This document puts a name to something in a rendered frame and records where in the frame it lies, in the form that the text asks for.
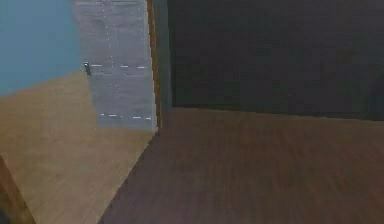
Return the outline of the grey room door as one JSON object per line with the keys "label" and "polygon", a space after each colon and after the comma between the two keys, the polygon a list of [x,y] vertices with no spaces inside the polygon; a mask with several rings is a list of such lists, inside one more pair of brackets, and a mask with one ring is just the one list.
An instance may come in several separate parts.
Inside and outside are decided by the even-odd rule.
{"label": "grey room door", "polygon": [[72,0],[72,7],[98,124],[155,131],[146,0]]}

